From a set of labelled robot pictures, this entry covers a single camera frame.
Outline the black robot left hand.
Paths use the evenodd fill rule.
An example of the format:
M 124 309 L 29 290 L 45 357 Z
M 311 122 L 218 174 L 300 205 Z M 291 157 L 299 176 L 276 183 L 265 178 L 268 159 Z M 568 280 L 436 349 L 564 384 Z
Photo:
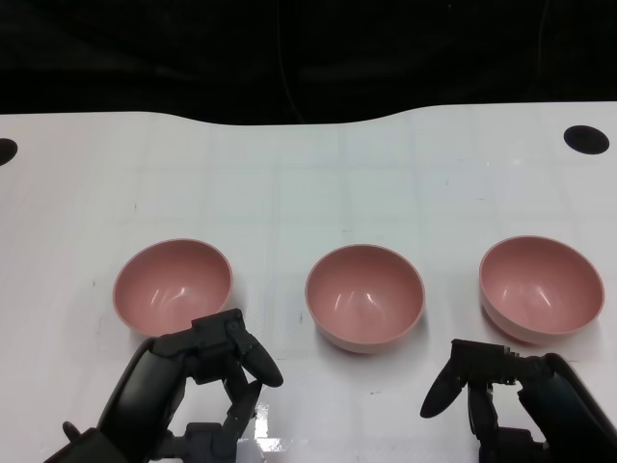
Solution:
M 222 423 L 192 422 L 183 435 L 169 429 L 187 379 L 219 381 L 230 399 Z M 192 321 L 189 329 L 144 341 L 105 406 L 98 429 L 129 462 L 177 458 L 233 462 L 264 386 L 283 383 L 276 363 L 251 335 L 240 310 Z

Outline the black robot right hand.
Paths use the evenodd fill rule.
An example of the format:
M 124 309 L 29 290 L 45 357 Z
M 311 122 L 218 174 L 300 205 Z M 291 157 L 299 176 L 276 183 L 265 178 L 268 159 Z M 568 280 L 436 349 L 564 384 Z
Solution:
M 520 384 L 520 404 L 542 431 L 501 427 L 495 384 Z M 454 340 L 449 360 L 420 409 L 430 419 L 468 393 L 469 426 L 481 462 L 613 462 L 616 428 L 571 365 L 561 356 L 523 357 L 505 345 Z

